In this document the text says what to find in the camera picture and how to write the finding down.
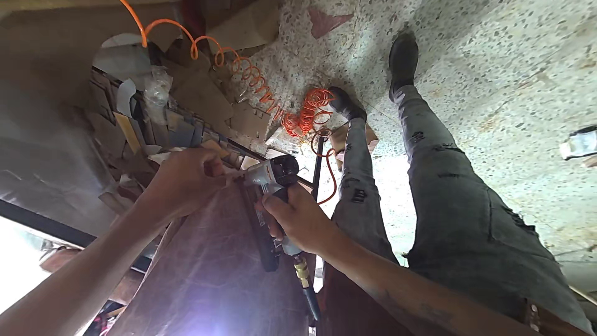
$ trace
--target nail gun label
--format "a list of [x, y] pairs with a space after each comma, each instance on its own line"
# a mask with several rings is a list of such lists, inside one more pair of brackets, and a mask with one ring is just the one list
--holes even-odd
[[269, 166], [265, 167], [265, 171], [266, 171], [266, 173], [267, 173], [267, 178], [268, 178], [270, 181], [273, 181], [273, 178], [272, 178], [272, 172], [270, 172], [270, 170], [269, 170]]

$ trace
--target gray distressed jeans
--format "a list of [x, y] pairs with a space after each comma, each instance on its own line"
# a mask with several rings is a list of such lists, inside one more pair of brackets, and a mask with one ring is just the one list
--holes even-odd
[[[452, 134], [417, 89], [395, 93], [417, 212], [412, 271], [506, 316], [519, 319], [525, 299], [593, 334], [553, 255], [475, 174]], [[349, 123], [340, 201], [332, 220], [356, 242], [397, 262], [381, 218], [365, 143], [365, 123]]]

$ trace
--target pneumatic nail gun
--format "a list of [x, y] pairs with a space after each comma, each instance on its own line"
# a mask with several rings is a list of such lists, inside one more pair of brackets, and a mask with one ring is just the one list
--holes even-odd
[[[287, 188], [299, 181], [298, 172], [299, 163], [297, 160], [292, 155], [282, 155], [249, 167], [243, 178], [238, 179], [238, 183], [263, 267], [268, 272], [278, 269], [280, 247], [285, 254], [292, 256], [297, 277], [300, 279], [305, 296], [307, 296], [311, 312], [314, 318], [319, 320], [319, 305], [315, 297], [313, 284], [309, 278], [307, 263], [305, 258], [300, 255], [303, 251], [286, 236], [284, 229], [275, 218], [268, 213], [255, 209], [255, 203], [265, 194], [271, 194], [288, 203]], [[270, 236], [267, 219], [269, 219], [269, 225], [277, 225], [284, 234], [282, 242], [278, 242]]]

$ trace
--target plastic bag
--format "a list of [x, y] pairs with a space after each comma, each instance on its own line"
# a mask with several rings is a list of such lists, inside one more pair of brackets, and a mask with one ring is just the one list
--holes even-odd
[[145, 108], [149, 118], [159, 125], [166, 125], [165, 107], [170, 96], [172, 77], [163, 66], [152, 66], [151, 76], [145, 79]]

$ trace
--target brown leather material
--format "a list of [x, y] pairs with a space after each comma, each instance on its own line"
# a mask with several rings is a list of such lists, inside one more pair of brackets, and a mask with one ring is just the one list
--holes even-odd
[[318, 294], [322, 317], [318, 336], [413, 334], [394, 319], [357, 284], [329, 264], [324, 267], [324, 287]]

